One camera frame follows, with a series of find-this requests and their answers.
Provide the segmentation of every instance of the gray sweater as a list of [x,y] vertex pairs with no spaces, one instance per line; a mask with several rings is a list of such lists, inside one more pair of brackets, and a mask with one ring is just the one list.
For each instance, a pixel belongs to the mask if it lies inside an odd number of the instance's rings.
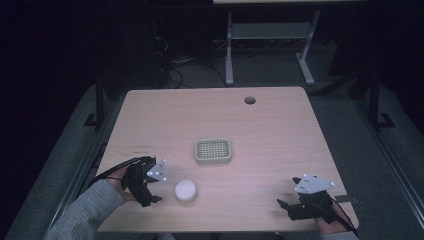
[[[51,239],[94,239],[97,229],[125,203],[106,180],[93,184],[73,202],[47,233]],[[359,240],[352,232],[321,234],[323,240]]]

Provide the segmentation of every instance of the soap dish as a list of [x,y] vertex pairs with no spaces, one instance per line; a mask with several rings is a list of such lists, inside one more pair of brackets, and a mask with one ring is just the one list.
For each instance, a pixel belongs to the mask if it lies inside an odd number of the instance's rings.
[[230,141],[226,138],[198,140],[195,152],[199,165],[229,163],[231,160]]

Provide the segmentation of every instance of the person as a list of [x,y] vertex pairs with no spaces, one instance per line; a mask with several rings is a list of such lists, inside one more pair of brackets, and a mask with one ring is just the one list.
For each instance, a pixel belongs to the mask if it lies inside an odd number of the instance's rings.
[[[135,197],[122,187],[122,177],[127,167],[111,173],[108,178],[95,182],[81,194],[48,230],[46,239],[94,239],[97,229],[119,206]],[[348,221],[348,217],[338,204],[333,203],[337,215]],[[328,224],[323,218],[315,219],[323,240],[358,240],[353,232],[338,221]],[[163,234],[160,240],[175,240],[172,234]],[[234,237],[221,235],[221,239]]]

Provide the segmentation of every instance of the wooden table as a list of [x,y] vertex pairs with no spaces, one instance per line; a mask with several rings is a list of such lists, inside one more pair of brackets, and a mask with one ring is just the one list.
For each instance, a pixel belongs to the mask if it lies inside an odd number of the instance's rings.
[[[245,103],[254,97],[256,103]],[[200,166],[198,139],[228,138],[228,164]],[[292,221],[276,199],[297,203],[292,177],[334,181],[346,195],[317,119],[300,87],[138,90],[127,94],[98,173],[137,156],[167,160],[166,182],[149,184],[159,203],[127,202],[99,231],[302,231],[313,220]],[[197,198],[179,202],[174,188],[191,179]],[[342,207],[357,226],[350,203]]]

